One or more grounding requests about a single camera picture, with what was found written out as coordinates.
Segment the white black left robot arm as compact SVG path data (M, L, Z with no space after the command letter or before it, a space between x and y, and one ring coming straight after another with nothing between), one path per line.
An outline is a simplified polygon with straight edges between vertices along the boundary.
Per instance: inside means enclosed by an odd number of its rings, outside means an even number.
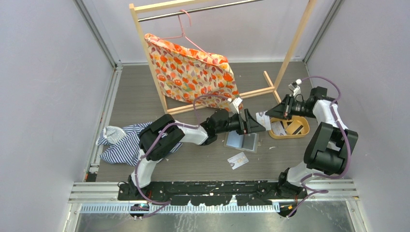
M249 110L229 115L225 109L216 110L199 125L191 125L174 120L165 114L143 129L139 137L139 157L134 171L129 176L130 194L143 200L148 194L148 185L157 163L168 156L181 143L209 145L216 141L218 134L234 131L239 135L262 132L265 127L254 119Z

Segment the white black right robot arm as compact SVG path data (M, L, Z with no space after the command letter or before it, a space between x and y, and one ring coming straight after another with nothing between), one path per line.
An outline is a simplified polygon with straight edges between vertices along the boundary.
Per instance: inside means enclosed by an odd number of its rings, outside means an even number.
M298 195L304 190L304 183L318 177L338 179L346 174L358 133L347 128L337 108L336 99L327 96L326 88L315 87L306 100L297 101L287 94L280 104L266 111L265 115L271 118L290 120L305 116L318 122L303 161L280 173L278 196L286 199Z

